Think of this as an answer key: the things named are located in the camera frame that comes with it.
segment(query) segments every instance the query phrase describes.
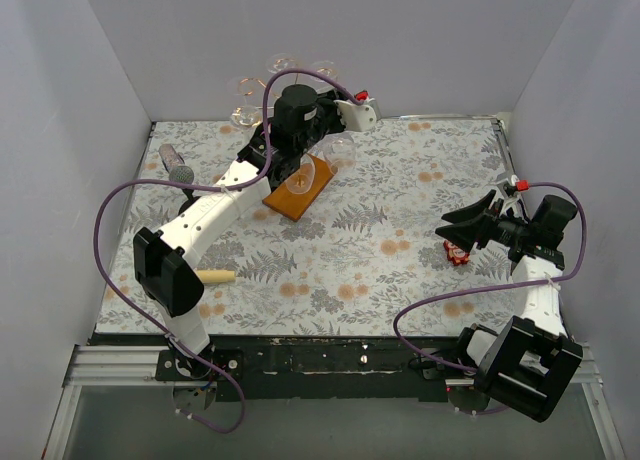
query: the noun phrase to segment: red object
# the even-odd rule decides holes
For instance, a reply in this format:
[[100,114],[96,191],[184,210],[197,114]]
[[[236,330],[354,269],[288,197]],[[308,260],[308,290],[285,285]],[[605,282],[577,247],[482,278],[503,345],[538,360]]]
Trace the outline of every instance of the red object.
[[524,192],[525,190],[529,190],[529,182],[526,180],[520,180],[516,182],[516,189],[519,192]]
[[456,245],[451,243],[449,240],[445,240],[444,250],[447,252],[447,259],[453,263],[454,266],[466,265],[469,263],[470,254],[458,248]]
[[369,92],[366,90],[361,91],[360,93],[356,93],[356,100],[359,102],[364,102],[367,98],[369,98]]

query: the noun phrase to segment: wine glass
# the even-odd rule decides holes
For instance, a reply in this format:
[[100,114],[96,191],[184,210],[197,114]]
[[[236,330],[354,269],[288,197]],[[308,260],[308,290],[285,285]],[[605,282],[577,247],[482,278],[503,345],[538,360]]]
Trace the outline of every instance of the wine glass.
[[300,159],[300,168],[284,181],[287,189],[296,195],[302,195],[311,190],[313,179],[316,176],[316,165],[309,155]]
[[333,175],[352,169],[356,164],[356,143],[349,137],[326,140],[322,154]]
[[296,68],[300,62],[289,53],[278,53],[267,60],[267,70],[271,73],[278,73],[287,68]]
[[227,83],[227,91],[232,95],[242,97],[242,105],[231,112],[231,123],[242,129],[257,126],[262,121],[262,112],[249,102],[251,100],[255,103],[257,99],[262,98],[264,92],[262,80],[254,77],[234,77]]
[[[338,69],[336,68],[336,64],[330,60],[319,60],[317,62],[313,62],[309,66],[309,69],[313,70],[314,72],[318,72],[324,75],[325,77],[329,77],[331,80],[338,79],[339,72],[338,72]],[[321,84],[319,87],[316,88],[316,92],[318,93],[325,93],[333,88],[332,85],[329,85],[324,80],[321,80],[316,77],[312,77],[312,78],[314,81],[319,82]]]

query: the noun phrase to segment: clear glass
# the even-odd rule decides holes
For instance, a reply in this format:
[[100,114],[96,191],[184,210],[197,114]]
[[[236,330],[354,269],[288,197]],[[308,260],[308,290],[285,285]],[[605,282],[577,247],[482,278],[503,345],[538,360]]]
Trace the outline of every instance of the clear glass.
[[291,193],[302,195],[311,190],[313,179],[316,176],[316,165],[309,155],[304,155],[300,159],[300,168],[284,181],[287,189]]
[[349,137],[327,139],[322,145],[322,155],[331,173],[344,173],[356,164],[356,143]]
[[[244,424],[220,435],[176,415],[171,387],[83,387],[64,458],[604,458],[578,384],[544,423],[512,410],[472,419],[427,406],[438,408],[415,399],[250,400]],[[230,425],[238,410],[214,403],[204,416]]]
[[[319,60],[317,62],[313,62],[309,66],[309,70],[318,72],[332,80],[338,79],[338,69],[336,68],[336,64],[331,60]],[[317,86],[315,88],[318,93],[325,93],[333,88],[327,82],[320,80],[319,78],[313,77],[313,80],[316,82]]]
[[298,67],[300,62],[290,53],[278,53],[267,60],[267,70],[271,73],[278,73],[287,68]]
[[258,105],[264,94],[264,82],[255,77],[234,77],[227,82],[227,91],[242,98],[242,105],[231,112],[231,123],[242,129],[257,126],[262,121]]

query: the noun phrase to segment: red cap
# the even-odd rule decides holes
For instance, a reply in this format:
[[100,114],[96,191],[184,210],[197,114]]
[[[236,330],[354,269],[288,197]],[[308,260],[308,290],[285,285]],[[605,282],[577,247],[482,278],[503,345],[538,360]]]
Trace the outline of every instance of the red cap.
[[366,90],[361,91],[360,93],[356,93],[356,100],[359,102],[364,102],[367,98],[369,98],[369,92]]
[[516,189],[519,192],[524,192],[525,190],[529,190],[529,182],[526,180],[519,180],[516,182]]

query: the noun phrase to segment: glass panel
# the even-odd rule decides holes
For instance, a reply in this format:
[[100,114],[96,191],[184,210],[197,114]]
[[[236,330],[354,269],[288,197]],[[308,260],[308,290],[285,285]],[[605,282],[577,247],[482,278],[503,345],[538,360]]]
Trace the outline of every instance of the glass panel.
[[[84,387],[65,459],[604,458],[580,385],[539,424],[513,411],[470,418],[411,399],[257,400],[219,435],[174,413],[170,387]],[[213,404],[233,421],[238,405]]]

